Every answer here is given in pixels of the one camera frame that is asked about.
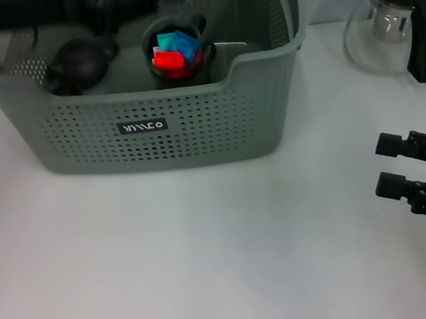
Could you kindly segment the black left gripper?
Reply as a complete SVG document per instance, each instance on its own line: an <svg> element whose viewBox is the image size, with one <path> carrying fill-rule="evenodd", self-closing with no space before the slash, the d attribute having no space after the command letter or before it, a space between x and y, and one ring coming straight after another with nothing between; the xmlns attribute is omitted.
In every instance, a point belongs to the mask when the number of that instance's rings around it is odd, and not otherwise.
<svg viewBox="0 0 426 319"><path fill-rule="evenodd" d="M116 23L127 23L159 10L161 2L182 0L131 0L118 4ZM104 18L116 0L0 0L0 32L54 25L78 25L100 34Z"/></svg>

